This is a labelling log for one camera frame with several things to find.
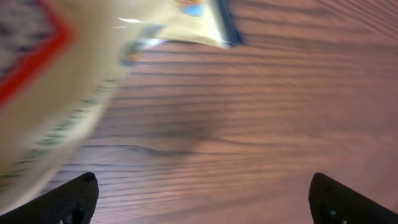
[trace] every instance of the blue edge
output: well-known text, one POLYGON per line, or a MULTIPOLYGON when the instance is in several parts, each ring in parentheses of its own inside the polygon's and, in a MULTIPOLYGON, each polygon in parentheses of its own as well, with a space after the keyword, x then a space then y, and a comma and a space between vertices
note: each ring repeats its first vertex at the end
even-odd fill
POLYGON ((229 47, 234 47, 236 45, 244 45, 242 35, 237 30, 235 23, 233 21, 233 15, 229 11, 230 0, 216 0, 216 2, 218 4, 218 8, 220 9, 221 17, 225 25, 229 47))

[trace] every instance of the brown wooden tabletop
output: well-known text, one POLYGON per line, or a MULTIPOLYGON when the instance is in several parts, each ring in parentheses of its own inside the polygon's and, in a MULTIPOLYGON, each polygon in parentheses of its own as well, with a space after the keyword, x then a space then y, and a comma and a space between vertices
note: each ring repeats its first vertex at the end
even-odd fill
POLYGON ((324 172, 398 212, 398 2, 237 0, 247 45, 148 51, 48 186, 92 223, 312 223, 324 172))

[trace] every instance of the food package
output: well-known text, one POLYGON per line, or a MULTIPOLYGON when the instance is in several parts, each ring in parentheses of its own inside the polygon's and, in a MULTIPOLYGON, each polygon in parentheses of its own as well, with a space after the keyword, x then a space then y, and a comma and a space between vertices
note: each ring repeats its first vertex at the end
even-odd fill
POLYGON ((0 214, 45 187, 143 50, 164 39, 237 44, 223 4, 0 1, 0 214))

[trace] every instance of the red border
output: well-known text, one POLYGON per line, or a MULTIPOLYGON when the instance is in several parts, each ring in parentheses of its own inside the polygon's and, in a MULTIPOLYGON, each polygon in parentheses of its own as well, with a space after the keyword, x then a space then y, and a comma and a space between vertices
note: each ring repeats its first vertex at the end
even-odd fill
POLYGON ((71 28, 53 12, 51 6, 44 0, 39 0, 39 4, 47 11, 48 18, 55 28, 55 33, 37 52, 23 58, 20 62, 21 66, 11 72, 9 78, 0 85, 0 109, 34 78, 38 77, 46 65, 54 60, 56 55, 73 40, 71 28))

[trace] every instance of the snack bag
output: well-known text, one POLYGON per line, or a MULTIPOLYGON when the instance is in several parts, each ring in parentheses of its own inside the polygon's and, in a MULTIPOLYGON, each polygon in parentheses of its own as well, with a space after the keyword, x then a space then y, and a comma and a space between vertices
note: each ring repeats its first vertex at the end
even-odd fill
POLYGON ((0 213, 45 187, 93 130, 143 50, 160 38, 197 37, 226 46, 220 40, 228 42, 228 35, 179 35, 189 23, 176 19, 199 19, 211 9, 202 6, 174 0, 0 1, 0 213))

